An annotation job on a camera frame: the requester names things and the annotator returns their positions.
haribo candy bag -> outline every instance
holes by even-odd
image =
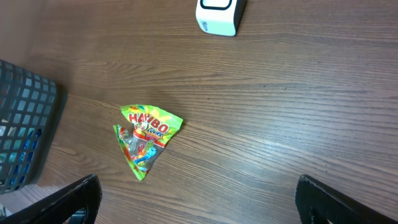
[[[180,129],[182,119],[156,106],[121,107],[124,117],[134,125],[133,132],[114,125],[114,132],[132,171],[142,180],[166,143]]]

white device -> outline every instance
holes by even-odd
[[[197,21],[206,33],[233,37],[245,5],[246,0],[198,0]]]

haribo logo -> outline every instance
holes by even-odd
[[[155,129],[158,129],[162,133],[166,133],[169,130],[169,126],[167,124],[162,124],[158,119],[154,118],[150,114],[130,113],[129,120],[133,124],[146,122],[147,124],[151,125]]]

black plastic basket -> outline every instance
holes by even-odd
[[[37,181],[66,99],[53,80],[0,60],[0,194]]]

wooden table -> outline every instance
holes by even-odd
[[[39,182],[1,203],[94,173],[98,223],[300,223],[310,174],[398,219],[398,1],[249,0],[236,37],[203,33],[195,8],[47,1],[19,65],[68,102]],[[143,182],[112,129],[136,103],[184,119]]]

